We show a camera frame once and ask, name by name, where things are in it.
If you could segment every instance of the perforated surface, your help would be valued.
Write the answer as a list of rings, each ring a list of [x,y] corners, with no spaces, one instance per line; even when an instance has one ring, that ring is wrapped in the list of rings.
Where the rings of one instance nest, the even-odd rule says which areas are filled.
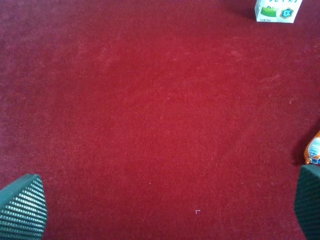
[[[48,215],[43,183],[37,175],[23,178],[0,192],[0,240],[39,240],[44,234]]]
[[[305,165],[300,170],[295,214],[307,239],[320,239],[320,167]]]

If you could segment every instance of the floor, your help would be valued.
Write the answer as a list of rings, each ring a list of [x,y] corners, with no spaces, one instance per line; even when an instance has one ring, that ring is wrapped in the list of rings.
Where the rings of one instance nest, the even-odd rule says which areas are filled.
[[[301,240],[320,3],[2,0],[0,188],[40,174],[44,240]]]

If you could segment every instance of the milk carton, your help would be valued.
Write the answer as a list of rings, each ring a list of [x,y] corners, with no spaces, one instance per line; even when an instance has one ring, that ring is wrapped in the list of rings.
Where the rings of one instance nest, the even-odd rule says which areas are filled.
[[[257,22],[293,23],[302,0],[257,0],[255,16]]]

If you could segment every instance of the orange package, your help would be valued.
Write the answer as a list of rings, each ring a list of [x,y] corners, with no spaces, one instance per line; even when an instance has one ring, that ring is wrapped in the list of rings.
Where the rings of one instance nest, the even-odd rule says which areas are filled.
[[[305,164],[320,164],[320,131],[304,150]]]

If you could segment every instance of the carpet fiber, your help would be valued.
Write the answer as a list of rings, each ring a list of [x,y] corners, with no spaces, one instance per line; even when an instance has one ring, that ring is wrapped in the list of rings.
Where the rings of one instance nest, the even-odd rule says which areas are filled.
[[[320,3],[254,5],[0,2],[0,188],[41,176],[45,240],[305,238]]]

